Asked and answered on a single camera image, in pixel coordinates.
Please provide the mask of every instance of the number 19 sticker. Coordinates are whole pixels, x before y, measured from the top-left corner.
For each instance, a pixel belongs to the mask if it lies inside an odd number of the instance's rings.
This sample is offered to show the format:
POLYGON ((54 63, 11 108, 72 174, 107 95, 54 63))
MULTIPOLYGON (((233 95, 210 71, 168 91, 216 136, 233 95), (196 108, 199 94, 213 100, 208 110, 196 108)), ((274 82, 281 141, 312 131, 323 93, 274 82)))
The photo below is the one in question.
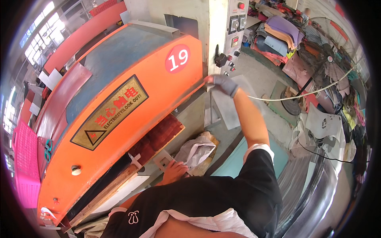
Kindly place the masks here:
POLYGON ((188 64, 190 56, 191 52, 188 46, 176 45, 169 51, 165 59, 165 69, 170 73, 180 72, 188 64))

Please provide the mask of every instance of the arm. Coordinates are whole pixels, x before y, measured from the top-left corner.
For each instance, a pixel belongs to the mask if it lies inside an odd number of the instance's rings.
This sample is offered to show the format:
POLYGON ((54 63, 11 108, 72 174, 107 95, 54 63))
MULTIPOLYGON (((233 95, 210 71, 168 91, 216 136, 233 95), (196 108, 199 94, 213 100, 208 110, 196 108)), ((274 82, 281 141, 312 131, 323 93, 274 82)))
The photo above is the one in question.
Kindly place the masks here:
MULTIPOLYGON (((163 180, 161 182, 159 182, 158 184, 156 184, 155 186, 161 186, 161 185, 166 185, 166 184, 170 184, 170 183, 173 183, 179 179, 181 179, 181 177, 185 174, 185 172, 187 172, 189 169, 188 169, 188 166, 187 165, 183 165, 183 162, 177 162, 175 163, 175 160, 171 160, 171 162, 169 162, 167 168, 165 169, 165 172, 164 172, 164 176, 163 176, 163 180)), ((131 207, 131 205, 133 204, 133 202, 135 201, 135 199, 141 194, 142 192, 138 193, 138 194, 135 194, 134 196, 132 196, 131 198, 129 198, 127 201, 125 201, 124 203, 122 203, 122 205, 120 205, 121 208, 129 208, 131 207)))
POLYGON ((253 144, 270 146, 269 134, 262 114, 241 88, 238 88, 233 101, 248 148, 253 144))
POLYGON ((216 89, 233 98, 248 148, 260 143, 270 146, 269 134, 261 112, 238 84, 225 75, 211 75, 206 77, 205 81, 213 83, 216 89))

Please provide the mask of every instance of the warning label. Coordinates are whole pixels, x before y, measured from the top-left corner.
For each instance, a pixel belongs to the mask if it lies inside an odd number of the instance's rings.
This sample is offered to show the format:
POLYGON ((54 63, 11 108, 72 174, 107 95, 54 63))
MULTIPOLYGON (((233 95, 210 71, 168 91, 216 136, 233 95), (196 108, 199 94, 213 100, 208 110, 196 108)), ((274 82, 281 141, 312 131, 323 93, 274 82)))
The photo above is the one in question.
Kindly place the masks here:
POLYGON ((136 75, 133 75, 99 105, 70 141, 86 149, 94 150, 147 98, 148 94, 136 75))

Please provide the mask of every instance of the scissors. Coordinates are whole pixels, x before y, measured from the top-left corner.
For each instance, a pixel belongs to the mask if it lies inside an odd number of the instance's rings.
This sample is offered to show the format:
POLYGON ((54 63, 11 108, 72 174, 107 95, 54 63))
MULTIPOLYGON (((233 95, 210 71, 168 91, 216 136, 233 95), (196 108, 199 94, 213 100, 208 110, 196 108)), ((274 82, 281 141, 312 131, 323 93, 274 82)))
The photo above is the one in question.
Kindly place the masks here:
POLYGON ((51 139, 48 139, 45 143, 45 160, 49 163, 50 157, 51 157, 51 148, 53 146, 53 141, 51 139))

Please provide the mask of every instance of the red plastic crate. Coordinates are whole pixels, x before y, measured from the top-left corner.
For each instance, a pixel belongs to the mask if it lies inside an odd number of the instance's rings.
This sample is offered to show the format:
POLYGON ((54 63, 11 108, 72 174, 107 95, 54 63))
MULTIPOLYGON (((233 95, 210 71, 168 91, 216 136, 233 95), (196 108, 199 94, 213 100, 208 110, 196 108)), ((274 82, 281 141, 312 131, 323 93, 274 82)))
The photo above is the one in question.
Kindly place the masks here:
POLYGON ((94 17, 103 12, 104 10, 108 9, 109 7, 114 6, 115 4, 117 4, 117 0, 108 0, 100 4, 98 7, 93 8, 91 11, 89 11, 89 13, 94 17))
POLYGON ((37 135, 21 120, 13 131, 12 148, 20 202, 25 208, 36 208, 41 185, 37 165, 37 135))

